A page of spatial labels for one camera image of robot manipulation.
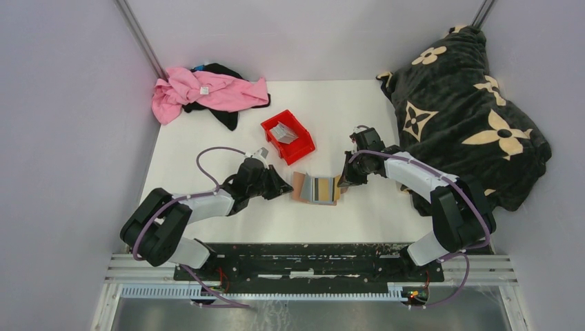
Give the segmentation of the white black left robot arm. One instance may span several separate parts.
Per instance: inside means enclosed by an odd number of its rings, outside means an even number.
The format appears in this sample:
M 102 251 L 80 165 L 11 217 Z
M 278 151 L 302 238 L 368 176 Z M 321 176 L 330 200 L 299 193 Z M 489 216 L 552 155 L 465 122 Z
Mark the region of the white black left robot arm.
M 120 238 L 138 260 L 153 267 L 167 262 L 185 265 L 206 281 L 215 276 L 217 262 L 206 244 L 184 237 L 187 226 L 233 216 L 247 208 L 253 198 L 272 200 L 292 191 L 273 165 L 248 157 L 236 173 L 211 191 L 176 195 L 155 188 L 123 225 Z

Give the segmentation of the red plastic bin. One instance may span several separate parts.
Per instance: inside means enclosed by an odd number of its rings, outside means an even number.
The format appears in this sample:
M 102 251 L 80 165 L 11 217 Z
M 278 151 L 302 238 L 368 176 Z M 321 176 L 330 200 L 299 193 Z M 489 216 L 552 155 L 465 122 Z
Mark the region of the red plastic bin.
M 265 120 L 261 127 L 267 142 L 275 147 L 279 157 L 289 166 L 316 150 L 309 131 L 289 110 Z

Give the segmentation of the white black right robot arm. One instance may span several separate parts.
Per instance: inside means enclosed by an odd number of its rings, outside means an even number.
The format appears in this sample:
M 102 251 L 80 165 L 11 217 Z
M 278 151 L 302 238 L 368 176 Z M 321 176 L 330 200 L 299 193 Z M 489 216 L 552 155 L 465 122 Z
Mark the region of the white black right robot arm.
M 416 281 L 431 262 L 489 245 L 496 223 L 477 178 L 442 172 L 397 146 L 385 146 L 374 128 L 357 126 L 350 139 L 354 148 L 345 153 L 339 188 L 365 185 L 368 176 L 376 174 L 406 186 L 430 204 L 432 230 L 399 253 L 403 279 Z

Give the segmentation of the tan leather card holder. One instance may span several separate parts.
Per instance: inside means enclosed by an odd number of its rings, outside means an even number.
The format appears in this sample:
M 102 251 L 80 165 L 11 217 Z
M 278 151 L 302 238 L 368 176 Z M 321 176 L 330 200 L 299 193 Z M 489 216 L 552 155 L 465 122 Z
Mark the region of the tan leather card holder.
M 340 176 L 314 177 L 308 173 L 294 172 L 292 175 L 291 199 L 313 205 L 337 205 L 348 188 L 337 186 Z

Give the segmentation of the yellow credit card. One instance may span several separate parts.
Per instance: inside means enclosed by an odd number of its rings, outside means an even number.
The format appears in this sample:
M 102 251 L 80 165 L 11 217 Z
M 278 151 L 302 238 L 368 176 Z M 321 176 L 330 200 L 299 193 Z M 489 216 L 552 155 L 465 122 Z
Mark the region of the yellow credit card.
M 332 202 L 332 178 L 318 178 L 315 193 L 318 201 Z

